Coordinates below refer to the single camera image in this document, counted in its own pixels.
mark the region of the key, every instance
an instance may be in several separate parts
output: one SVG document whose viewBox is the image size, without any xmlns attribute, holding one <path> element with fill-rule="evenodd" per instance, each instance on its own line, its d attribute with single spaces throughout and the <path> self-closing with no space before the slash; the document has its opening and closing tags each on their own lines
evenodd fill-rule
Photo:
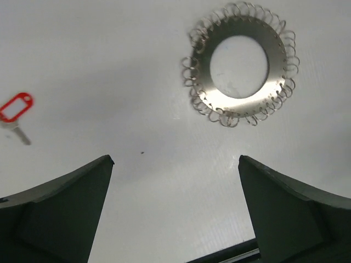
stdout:
<svg viewBox="0 0 351 263">
<path fill-rule="evenodd" d="M 27 137 L 27 135 L 22 131 L 22 129 L 18 125 L 15 128 L 13 128 L 12 131 L 21 139 L 21 141 L 25 145 L 32 144 L 30 139 Z"/>
<path fill-rule="evenodd" d="M 18 122 L 7 124 L 7 128 L 13 131 L 25 145 L 31 145 L 31 140 L 27 137 L 24 131 L 19 127 Z"/>
</svg>

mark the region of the white background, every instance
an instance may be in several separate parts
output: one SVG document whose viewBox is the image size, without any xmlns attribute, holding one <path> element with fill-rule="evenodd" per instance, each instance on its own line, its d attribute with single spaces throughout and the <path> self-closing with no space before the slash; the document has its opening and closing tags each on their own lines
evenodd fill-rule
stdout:
<svg viewBox="0 0 351 263">
<path fill-rule="evenodd" d="M 241 154 L 351 197 L 351 3 L 255 2 L 296 32 L 301 71 L 284 108 L 235 129 L 191 108 L 179 66 L 186 33 L 225 3 L 1 1 L 0 99 L 36 101 L 20 122 L 31 146 L 0 130 L 0 196 L 111 154 L 91 263 L 185 262 L 253 238 Z"/>
</svg>

